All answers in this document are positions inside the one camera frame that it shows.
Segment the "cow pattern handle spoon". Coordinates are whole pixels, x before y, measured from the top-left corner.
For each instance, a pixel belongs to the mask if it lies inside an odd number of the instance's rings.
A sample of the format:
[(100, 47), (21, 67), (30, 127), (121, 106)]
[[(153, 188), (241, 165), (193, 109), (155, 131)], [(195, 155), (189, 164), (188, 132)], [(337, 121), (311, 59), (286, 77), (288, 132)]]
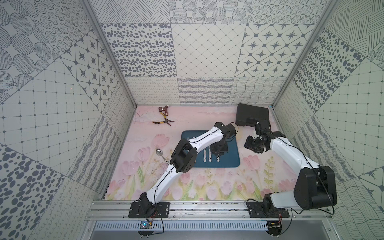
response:
[(156, 154), (161, 157), (167, 164), (169, 163), (168, 160), (164, 157), (163, 151), (161, 149), (156, 149)]

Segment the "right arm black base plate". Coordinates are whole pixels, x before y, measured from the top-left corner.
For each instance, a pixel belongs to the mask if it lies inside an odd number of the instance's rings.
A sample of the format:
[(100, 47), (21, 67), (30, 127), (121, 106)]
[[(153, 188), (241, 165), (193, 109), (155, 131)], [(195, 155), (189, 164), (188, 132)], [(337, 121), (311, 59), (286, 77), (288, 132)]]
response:
[(284, 208), (275, 208), (273, 205), (254, 201), (250, 199), (246, 202), (250, 218), (289, 218), (288, 210)]

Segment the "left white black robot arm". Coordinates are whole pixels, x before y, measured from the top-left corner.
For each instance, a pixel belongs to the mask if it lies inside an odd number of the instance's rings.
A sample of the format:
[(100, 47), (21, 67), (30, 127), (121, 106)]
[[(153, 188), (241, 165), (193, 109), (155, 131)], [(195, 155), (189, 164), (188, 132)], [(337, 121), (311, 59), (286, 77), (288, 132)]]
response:
[(211, 154), (220, 158), (228, 152), (229, 139), (235, 135), (236, 128), (232, 124), (224, 125), (216, 122), (214, 127), (198, 137), (190, 140), (181, 139), (172, 153), (170, 163), (163, 175), (150, 190), (142, 193), (138, 199), (144, 214), (151, 216), (155, 213), (157, 204), (173, 181), (194, 167), (199, 152), (209, 147)]

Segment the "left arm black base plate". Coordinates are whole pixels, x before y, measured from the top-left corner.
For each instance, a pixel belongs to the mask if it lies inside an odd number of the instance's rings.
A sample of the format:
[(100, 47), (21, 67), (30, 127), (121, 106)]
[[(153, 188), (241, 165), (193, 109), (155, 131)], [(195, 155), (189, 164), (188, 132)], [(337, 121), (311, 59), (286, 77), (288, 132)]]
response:
[(130, 206), (129, 218), (168, 218), (170, 210), (169, 202), (160, 202), (156, 206), (140, 204), (139, 202), (133, 202)]

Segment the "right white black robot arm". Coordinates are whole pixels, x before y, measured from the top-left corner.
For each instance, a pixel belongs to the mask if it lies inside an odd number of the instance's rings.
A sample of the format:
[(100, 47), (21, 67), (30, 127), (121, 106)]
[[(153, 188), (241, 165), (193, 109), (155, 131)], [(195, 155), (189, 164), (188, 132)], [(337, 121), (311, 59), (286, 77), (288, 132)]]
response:
[(302, 150), (293, 146), (281, 132), (265, 132), (256, 138), (248, 136), (244, 147), (257, 154), (272, 150), (297, 175), (293, 190), (265, 195), (263, 207), (266, 212), (285, 208), (302, 210), (333, 208), (337, 204), (334, 170), (312, 161)]

